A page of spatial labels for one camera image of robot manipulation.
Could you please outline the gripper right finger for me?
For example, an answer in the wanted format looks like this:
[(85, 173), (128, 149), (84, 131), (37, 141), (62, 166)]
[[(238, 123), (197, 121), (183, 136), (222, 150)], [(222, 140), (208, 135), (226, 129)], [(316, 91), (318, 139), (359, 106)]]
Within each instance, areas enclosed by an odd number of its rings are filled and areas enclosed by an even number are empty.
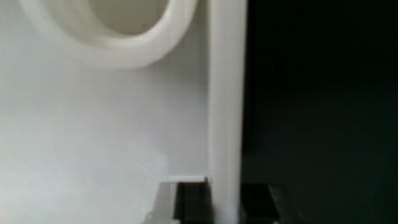
[(245, 183), (240, 191), (242, 224), (288, 224), (283, 192), (274, 184)]

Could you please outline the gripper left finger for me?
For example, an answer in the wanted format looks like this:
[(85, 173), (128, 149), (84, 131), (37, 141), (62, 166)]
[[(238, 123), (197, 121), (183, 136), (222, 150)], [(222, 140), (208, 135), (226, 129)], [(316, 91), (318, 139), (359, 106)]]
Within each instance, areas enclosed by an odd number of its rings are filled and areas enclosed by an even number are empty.
[(208, 182), (178, 183), (172, 218), (180, 224), (213, 224)]

